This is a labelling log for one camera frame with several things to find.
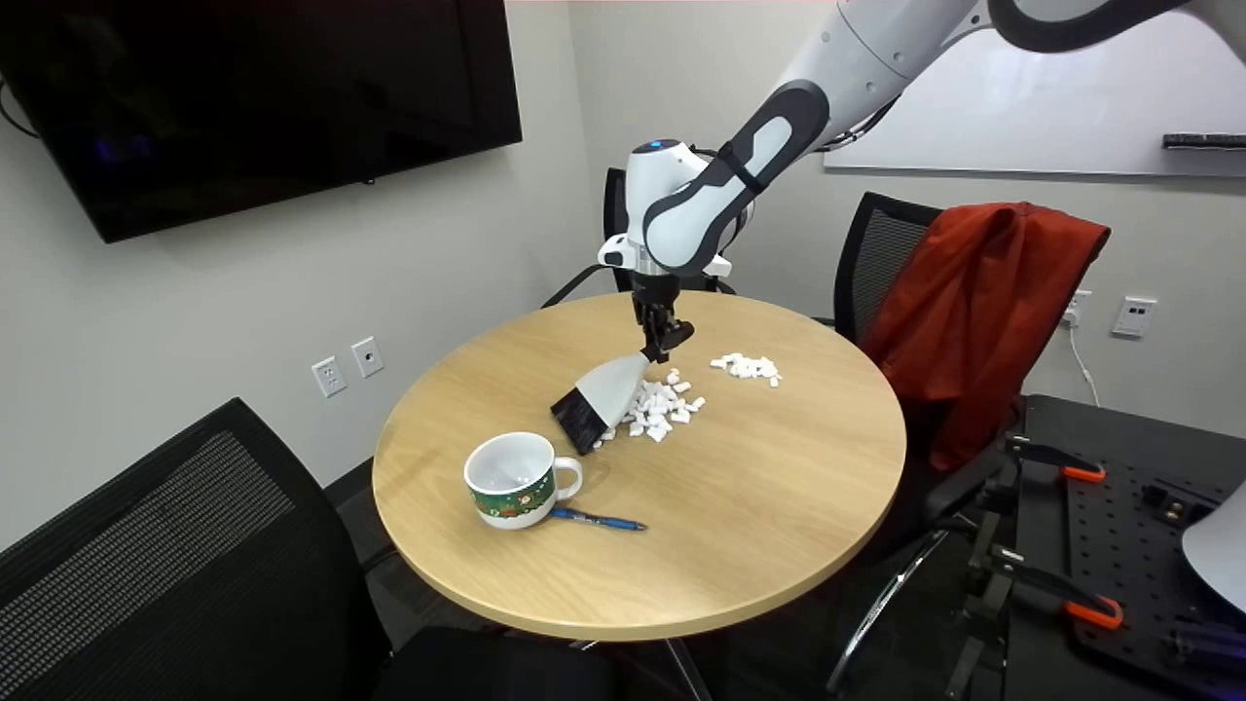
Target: wooden table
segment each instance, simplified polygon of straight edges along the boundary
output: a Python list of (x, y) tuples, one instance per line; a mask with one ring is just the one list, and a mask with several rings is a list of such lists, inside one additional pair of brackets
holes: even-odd
[[(902, 417), (884, 373), (830, 327), (745, 295), (687, 291), (696, 336), (678, 369), (704, 399), (663, 445), (614, 436), (584, 454), (576, 505), (647, 534), (543, 522), (504, 534), (465, 487), (469, 450), (509, 428), (569, 450), (549, 406), (635, 356), (630, 295), (523, 317), (452, 349), (388, 414), (375, 499), (396, 552), (461, 606), (553, 637), (654, 641), (745, 624), (818, 588), (880, 527), (902, 473)], [(711, 357), (769, 356), (780, 384)]]

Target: wall-mounted tv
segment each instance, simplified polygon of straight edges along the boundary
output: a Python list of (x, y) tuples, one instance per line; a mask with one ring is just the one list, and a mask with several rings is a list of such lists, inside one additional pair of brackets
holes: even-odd
[(0, 73), (107, 243), (523, 136), (504, 0), (0, 0)]

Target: white mug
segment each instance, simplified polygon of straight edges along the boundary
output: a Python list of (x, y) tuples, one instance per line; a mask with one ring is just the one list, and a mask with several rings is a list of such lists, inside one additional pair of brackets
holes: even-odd
[(556, 454), (543, 432), (499, 432), (469, 454), (465, 482), (488, 527), (525, 528), (549, 514), (553, 499), (584, 487), (584, 467)]

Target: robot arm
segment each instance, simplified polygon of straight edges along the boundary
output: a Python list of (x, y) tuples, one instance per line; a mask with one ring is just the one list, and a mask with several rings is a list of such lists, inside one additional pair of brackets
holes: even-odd
[(1077, 51), (1185, 3), (1223, 32), (1227, 3), (1244, 0), (839, 0), (711, 160), (678, 139), (630, 156), (628, 228), (609, 236), (601, 261), (635, 278), (643, 356), (666, 362), (695, 336), (672, 319), (678, 278), (724, 270), (719, 236), (753, 199), (797, 156), (861, 136), (963, 36), (994, 27), (1023, 51)]

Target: white wall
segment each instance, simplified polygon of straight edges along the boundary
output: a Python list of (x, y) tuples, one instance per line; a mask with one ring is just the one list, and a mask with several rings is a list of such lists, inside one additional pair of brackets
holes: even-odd
[[(719, 143), (822, 23), (822, 0), (601, 0), (576, 3), (592, 166), (647, 136)], [(830, 317), (832, 261), (861, 190), (936, 205), (1029, 199), (1112, 228), (1085, 283), (1077, 345), (1112, 408), (1246, 436), (1246, 183), (1244, 180), (975, 180), (789, 166), (737, 243), (737, 287)], [(1144, 341), (1111, 338), (1124, 291), (1162, 295)], [(1085, 399), (1064, 336), (1029, 391)]]
[[(514, 0), (523, 143), (103, 245), (44, 143), (0, 125), (0, 545), (225, 399), (329, 482), (396, 393), (595, 248), (562, 0)], [(364, 382), (351, 341), (378, 336)], [(339, 356), (322, 402), (306, 365)]]

